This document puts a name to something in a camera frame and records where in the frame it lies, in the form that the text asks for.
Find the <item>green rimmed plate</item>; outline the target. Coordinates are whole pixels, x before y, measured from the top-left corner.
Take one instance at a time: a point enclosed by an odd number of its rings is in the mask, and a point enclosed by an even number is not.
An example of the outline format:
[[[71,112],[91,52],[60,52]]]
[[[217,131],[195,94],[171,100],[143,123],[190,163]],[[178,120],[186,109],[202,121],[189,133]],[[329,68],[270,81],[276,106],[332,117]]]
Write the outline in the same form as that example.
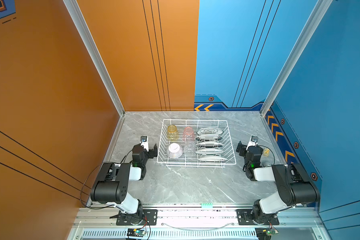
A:
[[[199,142],[196,144],[197,148],[222,148],[223,146],[224,144],[214,141]]]
[[[224,133],[224,131],[220,128],[215,128],[215,127],[207,127],[207,128],[202,128],[199,129],[197,131],[197,135],[222,135]]]
[[[195,137],[196,141],[220,141],[222,140],[222,136],[214,135],[214,134],[206,134],[206,135],[199,135]]]

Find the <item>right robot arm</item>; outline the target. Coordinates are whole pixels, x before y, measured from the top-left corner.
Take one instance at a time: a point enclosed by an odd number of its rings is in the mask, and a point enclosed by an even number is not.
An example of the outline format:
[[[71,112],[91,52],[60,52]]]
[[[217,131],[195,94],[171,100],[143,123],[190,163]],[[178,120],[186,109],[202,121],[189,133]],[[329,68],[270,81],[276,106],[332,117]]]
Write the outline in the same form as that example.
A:
[[[277,191],[256,200],[252,209],[237,210],[240,225],[278,224],[277,214],[299,204],[320,201],[320,192],[304,167],[300,164],[261,166],[264,149],[253,143],[238,143],[236,152],[244,158],[243,171],[252,182],[273,182]]]

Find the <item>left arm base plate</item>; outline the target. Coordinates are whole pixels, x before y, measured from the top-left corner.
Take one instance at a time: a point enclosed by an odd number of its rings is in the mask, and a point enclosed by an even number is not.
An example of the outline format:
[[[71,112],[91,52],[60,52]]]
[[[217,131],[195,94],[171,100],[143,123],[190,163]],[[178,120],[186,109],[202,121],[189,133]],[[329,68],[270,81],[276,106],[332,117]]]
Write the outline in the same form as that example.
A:
[[[136,214],[124,214],[119,212],[117,217],[117,226],[143,226],[146,221],[150,226],[155,226],[158,220],[158,210],[143,209]]]

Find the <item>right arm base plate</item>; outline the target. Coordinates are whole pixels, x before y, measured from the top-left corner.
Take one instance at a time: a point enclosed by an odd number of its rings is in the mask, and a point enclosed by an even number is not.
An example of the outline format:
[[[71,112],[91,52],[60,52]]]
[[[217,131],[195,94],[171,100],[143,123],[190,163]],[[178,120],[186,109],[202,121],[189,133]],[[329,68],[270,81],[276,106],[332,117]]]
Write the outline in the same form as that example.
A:
[[[240,226],[269,224],[278,226],[280,224],[276,214],[254,213],[254,211],[250,209],[238,209],[236,210],[236,214]]]

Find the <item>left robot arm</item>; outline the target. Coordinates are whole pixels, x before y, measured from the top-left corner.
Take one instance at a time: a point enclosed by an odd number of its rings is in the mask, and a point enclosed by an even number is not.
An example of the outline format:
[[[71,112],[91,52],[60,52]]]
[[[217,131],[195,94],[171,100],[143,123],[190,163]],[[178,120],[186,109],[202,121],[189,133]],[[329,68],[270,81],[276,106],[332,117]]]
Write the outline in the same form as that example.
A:
[[[119,209],[117,215],[110,217],[117,219],[119,225],[140,225],[148,220],[142,202],[128,193],[129,182],[142,181],[147,173],[147,161],[158,156],[157,145],[152,149],[146,146],[140,143],[133,147],[130,163],[102,164],[91,189],[92,201]]]

